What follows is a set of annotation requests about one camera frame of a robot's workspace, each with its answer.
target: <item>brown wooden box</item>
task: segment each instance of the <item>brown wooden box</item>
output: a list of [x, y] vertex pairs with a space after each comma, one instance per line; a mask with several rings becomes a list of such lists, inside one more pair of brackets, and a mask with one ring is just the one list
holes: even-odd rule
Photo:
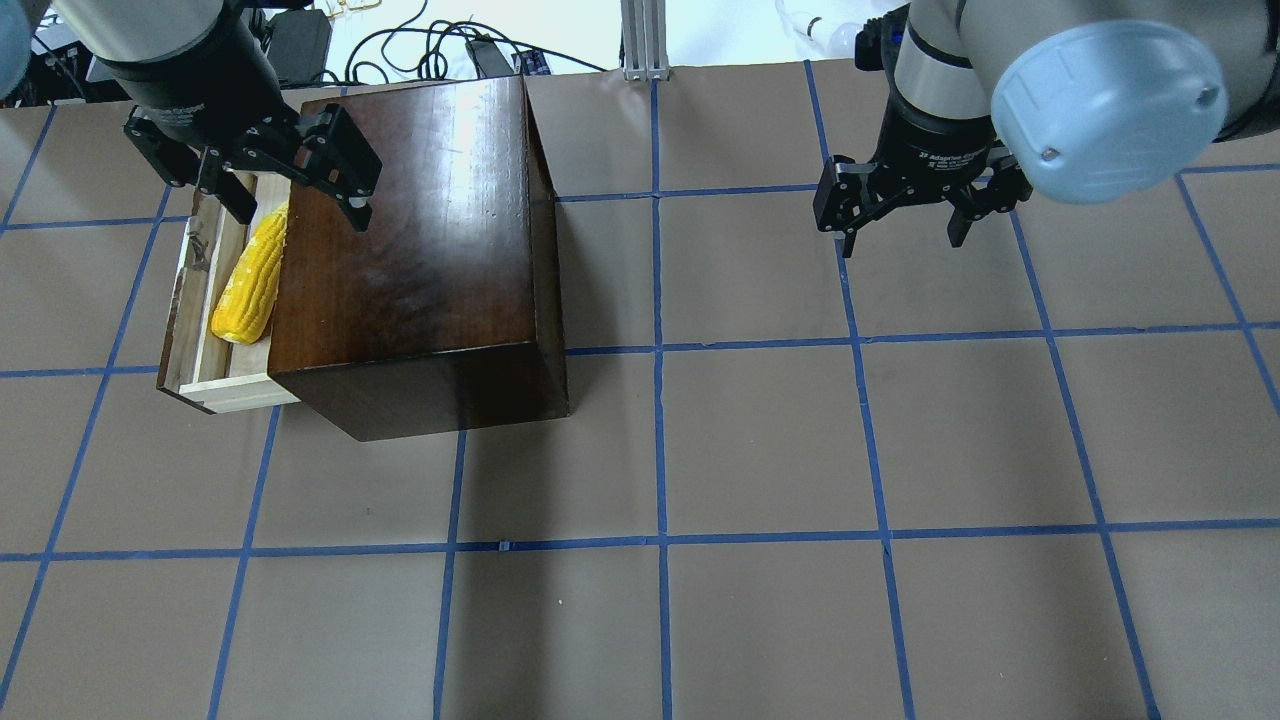
[[357, 233], [332, 199], [292, 188], [269, 397], [361, 441], [564, 416], [553, 191], [522, 78], [303, 114], [332, 101], [383, 160], [372, 222]]

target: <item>grid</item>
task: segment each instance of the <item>grid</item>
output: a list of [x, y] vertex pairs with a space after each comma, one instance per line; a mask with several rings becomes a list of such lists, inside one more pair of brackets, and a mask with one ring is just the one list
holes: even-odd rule
[[[819, 147], [815, 150], [819, 151], [820, 158], [824, 159], [828, 156], [828, 147], [827, 147], [827, 136], [823, 122], [822, 102], [817, 83], [814, 81], [813, 68], [808, 61], [804, 64], [804, 69], [808, 81], [809, 97], [813, 104], [814, 123], [817, 127], [817, 135], [819, 140]], [[643, 536], [594, 537], [594, 538], [550, 539], [550, 541], [509, 541], [509, 542], [458, 541], [458, 518], [460, 518], [460, 505], [461, 505], [462, 482], [463, 482], [463, 465], [466, 460], [466, 447], [467, 447], [467, 433], [463, 430], [460, 432], [457, 436], [448, 539], [445, 542], [402, 543], [402, 544], [356, 544], [356, 546], [305, 546], [305, 547], [256, 546], [253, 542], [253, 536], [255, 536], [259, 510], [261, 506], [262, 492], [268, 478], [268, 470], [271, 461], [271, 452], [275, 443], [276, 428], [280, 419], [280, 409], [275, 407], [270, 415], [266, 438], [261, 451], [261, 461], [259, 464], [256, 484], [253, 488], [252, 502], [250, 505], [248, 520], [244, 527], [243, 541], [239, 548], [59, 551], [58, 539], [61, 530], [61, 525], [65, 519], [67, 510], [70, 505], [73, 493], [76, 491], [76, 484], [81, 471], [81, 466], [83, 464], [86, 451], [93, 436], [97, 415], [101, 409], [102, 400], [111, 378], [115, 375], [128, 375], [128, 374], [151, 374], [157, 370], [157, 368], [154, 365], [116, 365], [115, 360], [119, 354], [120, 345], [124, 338], [125, 329], [128, 327], [129, 316], [132, 314], [133, 305], [138, 295], [138, 288], [142, 282], [143, 272], [151, 256], [151, 250], [154, 247], [156, 234], [161, 224], [173, 222], [184, 222], [186, 217], [164, 215], [164, 210], [170, 193], [169, 188], [165, 188], [159, 199], [156, 213], [150, 218], [49, 222], [49, 223], [24, 223], [24, 224], [10, 223], [9, 220], [13, 217], [14, 208], [19, 201], [23, 187], [26, 186], [31, 170], [36, 164], [37, 155], [40, 154], [45, 137], [49, 133], [49, 128], [51, 127], [54, 118], [58, 113], [56, 108], [50, 109], [50, 113], [45, 120], [45, 124], [31, 152], [31, 156], [23, 169], [14, 196], [5, 210], [4, 219], [0, 220], [0, 238], [3, 238], [4, 233], [10, 229], [51, 229], [51, 228], [100, 227], [100, 225], [150, 225], [150, 234], [142, 258], [138, 263], [137, 272], [133, 278], [133, 284], [131, 293], [128, 296], [128, 301], [125, 302], [125, 306], [120, 315], [120, 320], [115, 332], [115, 341], [111, 346], [110, 354], [108, 355], [105, 365], [92, 366], [92, 368], [23, 369], [23, 370], [0, 372], [0, 379], [29, 378], [29, 377], [84, 377], [84, 375], [100, 377], [97, 392], [93, 404], [91, 406], [88, 419], [84, 424], [83, 433], [79, 439], [79, 446], [76, 454], [76, 460], [70, 471], [70, 477], [68, 478], [65, 489], [61, 495], [61, 500], [58, 506], [58, 514], [55, 516], [44, 551], [27, 552], [27, 553], [0, 552], [0, 562], [29, 562], [29, 564], [37, 564], [38, 566], [36, 573], [36, 579], [31, 589], [29, 600], [27, 602], [18, 634], [13, 644], [13, 651], [5, 665], [4, 679], [3, 682], [0, 682], [0, 708], [3, 708], [15, 669], [20, 662], [23, 643], [27, 632], [31, 626], [32, 618], [35, 612], [38, 611], [38, 603], [40, 603], [41, 591], [45, 583], [45, 577], [52, 562], [164, 560], [164, 559], [237, 559], [238, 562], [236, 570], [234, 587], [232, 591], [230, 605], [227, 611], [225, 626], [221, 635], [221, 644], [216, 665], [214, 688], [209, 701], [207, 716], [210, 719], [214, 719], [218, 716], [219, 711], [219, 705], [221, 700], [221, 688], [227, 673], [227, 662], [232, 650], [232, 641], [234, 635], [237, 614], [239, 610], [241, 593], [243, 589], [244, 575], [248, 568], [250, 559], [291, 557], [291, 556], [440, 553], [444, 556], [445, 565], [444, 565], [443, 592], [442, 592], [440, 616], [439, 616], [439, 634], [438, 634], [436, 664], [435, 664], [435, 676], [434, 676], [434, 707], [433, 707], [433, 715], [435, 717], [439, 717], [442, 714], [444, 676], [448, 660], [448, 634], [451, 625], [451, 610], [452, 610], [452, 594], [453, 594], [452, 593], [453, 571], [458, 553], [529, 552], [529, 551], [556, 551], [556, 550], [573, 550], [573, 548], [657, 546], [659, 551], [658, 555], [659, 626], [662, 633], [660, 638], [662, 711], [664, 719], [671, 719], [677, 714], [678, 710], [673, 706], [672, 674], [671, 674], [672, 642], [671, 642], [671, 588], [669, 588], [668, 550], [672, 546], [718, 544], [718, 543], [786, 543], [786, 542], [879, 542], [881, 546], [883, 547], [883, 552], [881, 553], [881, 556], [883, 560], [883, 573], [887, 589], [887, 602], [890, 609], [890, 621], [892, 625], [891, 628], [892, 639], [897, 661], [897, 674], [902, 696], [902, 707], [905, 716], [908, 719], [914, 719], [915, 702], [913, 697], [911, 678], [910, 678], [910, 652], [909, 652], [910, 648], [906, 646], [906, 641], [902, 632], [902, 616], [897, 597], [897, 580], [896, 580], [893, 551], [892, 551], [893, 541], [919, 539], [919, 538], [975, 538], [975, 537], [1019, 537], [1019, 536], [1023, 537], [1097, 536], [1102, 543], [1107, 570], [1110, 573], [1111, 584], [1115, 593], [1115, 601], [1119, 607], [1120, 618], [1124, 624], [1125, 635], [1129, 643], [1129, 648], [1132, 651], [1134, 673], [1137, 674], [1137, 680], [1142, 691], [1143, 701], [1146, 703], [1147, 716], [1151, 719], [1160, 717], [1160, 708], [1157, 703], [1158, 698], [1155, 696], [1152, 691], [1151, 680], [1147, 674], [1140, 638], [1138, 637], [1138, 632], [1134, 626], [1133, 616], [1129, 609], [1129, 601], [1125, 593], [1124, 578], [1120, 574], [1111, 537], [1116, 533], [1280, 528], [1280, 518], [1156, 520], [1156, 521], [1130, 521], [1130, 523], [1108, 521], [1098, 495], [1097, 486], [1094, 483], [1093, 470], [1089, 460], [1089, 451], [1085, 445], [1084, 434], [1080, 429], [1079, 419], [1076, 416], [1070, 383], [1068, 382], [1068, 375], [1064, 369], [1062, 359], [1057, 347], [1057, 338], [1091, 337], [1091, 336], [1126, 336], [1126, 334], [1166, 334], [1166, 333], [1240, 333], [1248, 343], [1249, 351], [1257, 365], [1257, 372], [1262, 379], [1263, 387], [1266, 388], [1272, 409], [1276, 411], [1277, 415], [1280, 415], [1280, 393], [1277, 393], [1275, 378], [1272, 377], [1270, 369], [1267, 368], [1262, 351], [1260, 350], [1258, 342], [1254, 337], [1254, 331], [1258, 329], [1280, 329], [1280, 322], [1256, 322], [1247, 318], [1244, 309], [1240, 305], [1240, 301], [1231, 287], [1231, 283], [1228, 278], [1228, 273], [1217, 255], [1212, 238], [1210, 237], [1210, 233], [1206, 229], [1204, 223], [1201, 219], [1199, 213], [1197, 211], [1192, 195], [1188, 191], [1187, 184], [1183, 179], [1184, 174], [1280, 170], [1280, 164], [1188, 168], [1175, 177], [1175, 183], [1178, 186], [1179, 192], [1181, 193], [1183, 201], [1187, 206], [1187, 211], [1189, 213], [1196, 225], [1196, 229], [1199, 234], [1199, 240], [1203, 243], [1204, 252], [1207, 254], [1213, 266], [1213, 270], [1221, 283], [1222, 291], [1230, 304], [1231, 311], [1235, 316], [1234, 323], [1160, 325], [1148, 328], [1137, 328], [1137, 327], [1055, 328], [1050, 322], [1050, 315], [1046, 309], [1039, 282], [1037, 279], [1036, 268], [1032, 261], [1032, 255], [1030, 251], [1028, 250], [1028, 243], [1023, 233], [1020, 219], [1015, 211], [1010, 214], [1010, 222], [1012, 223], [1014, 233], [1018, 240], [1019, 254], [1021, 256], [1021, 261], [1027, 273], [1027, 279], [1034, 297], [1036, 310], [1038, 313], [1041, 323], [1039, 329], [1006, 331], [1006, 332], [996, 331], [996, 332], [863, 336], [859, 333], [858, 329], [856, 311], [852, 301], [852, 295], [850, 292], [850, 278], [845, 263], [841, 261], [840, 259], [838, 242], [837, 242], [833, 243], [832, 258], [838, 268], [844, 310], [849, 327], [847, 336], [814, 337], [814, 338], [800, 338], [800, 340], [787, 338], [787, 340], [773, 340], [773, 341], [767, 340], [767, 341], [727, 341], [727, 342], [710, 342], [710, 343], [667, 343], [663, 340], [663, 310], [662, 310], [662, 301], [663, 301], [662, 227], [660, 227], [662, 200], [667, 197], [682, 197], [682, 196], [749, 195], [749, 193], [813, 191], [815, 186], [781, 184], [781, 186], [723, 187], [723, 188], [678, 190], [678, 191], [660, 190], [660, 182], [659, 182], [660, 133], [658, 123], [660, 83], [655, 82], [650, 83], [649, 90], [650, 90], [650, 151], [652, 151], [652, 164], [653, 164], [652, 191], [603, 193], [603, 195], [576, 195], [576, 196], [559, 197], [558, 201], [582, 202], [582, 201], [645, 200], [645, 199], [650, 201], [652, 220], [653, 220], [652, 252], [653, 252], [654, 343], [652, 346], [641, 345], [641, 346], [576, 347], [571, 348], [568, 354], [571, 356], [652, 355], [654, 359], [653, 398], [654, 398], [654, 441], [657, 451], [657, 459], [655, 459], [657, 477], [654, 479], [655, 480], [654, 501], [657, 505], [657, 532], [653, 534], [643, 534]], [[1093, 511], [1093, 523], [895, 529], [890, 520], [890, 509], [886, 505], [884, 487], [881, 479], [879, 459], [878, 459], [876, 429], [874, 429], [876, 425], [874, 425], [872, 404], [868, 398], [867, 377], [863, 360], [863, 347], [870, 343], [963, 342], [963, 341], [1011, 340], [1011, 338], [1038, 338], [1043, 340], [1048, 347], [1050, 357], [1052, 361], [1053, 372], [1056, 375], [1059, 391], [1062, 400], [1062, 407], [1069, 421], [1071, 436], [1075, 443], [1075, 451], [1078, 455], [1080, 469], [1083, 471], [1084, 483], [1087, 486], [1087, 492]], [[664, 428], [664, 410], [663, 410], [663, 379], [664, 379], [666, 354], [733, 351], [733, 350], [751, 350], [751, 348], [768, 348], [768, 347], [817, 347], [817, 346], [837, 346], [837, 347], [847, 346], [851, 352], [851, 361], [854, 364], [854, 373], [856, 378], [856, 396], [863, 420], [863, 432], [864, 432], [863, 441], [865, 442], [867, 446], [868, 461], [870, 465], [870, 478], [872, 478], [872, 488], [874, 493], [874, 506], [876, 506], [876, 528], [829, 530], [829, 532], [671, 534], [668, 532], [668, 524], [667, 524], [666, 428]], [[847, 389], [845, 388], [833, 388], [833, 389], [842, 389], [847, 392]]]

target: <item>light blue joint cap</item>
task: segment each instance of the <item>light blue joint cap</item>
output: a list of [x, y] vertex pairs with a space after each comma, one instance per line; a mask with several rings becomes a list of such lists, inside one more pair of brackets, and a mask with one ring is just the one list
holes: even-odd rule
[[991, 119], [1037, 191], [1107, 202], [1172, 176], [1226, 120], [1222, 68], [1203, 42], [1148, 20], [1105, 20], [1023, 53]]
[[31, 27], [18, 0], [0, 0], [0, 97], [9, 95], [27, 74]]

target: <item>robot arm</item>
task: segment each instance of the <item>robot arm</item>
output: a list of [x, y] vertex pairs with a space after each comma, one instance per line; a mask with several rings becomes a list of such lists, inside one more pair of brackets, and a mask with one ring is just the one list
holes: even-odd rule
[[959, 247], [1033, 187], [1078, 204], [1151, 187], [1280, 127], [1277, 28], [1274, 0], [915, 0], [859, 36], [888, 106], [869, 163], [828, 160], [818, 227], [847, 258], [865, 224], [947, 201]]
[[[22, 3], [28, 17], [49, 6]], [[124, 132], [165, 182], [195, 184], [247, 224], [257, 204], [232, 170], [279, 173], [332, 196], [366, 229], [381, 160], [340, 105], [300, 118], [284, 104], [241, 4], [58, 0], [56, 8], [138, 102]]]

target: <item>corn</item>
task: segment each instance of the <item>corn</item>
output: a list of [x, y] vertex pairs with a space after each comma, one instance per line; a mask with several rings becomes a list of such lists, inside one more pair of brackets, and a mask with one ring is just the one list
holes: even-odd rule
[[288, 210], [289, 204], [283, 202], [253, 231], [218, 299], [218, 307], [209, 319], [209, 332], [228, 342], [244, 345], [262, 337], [279, 290]]

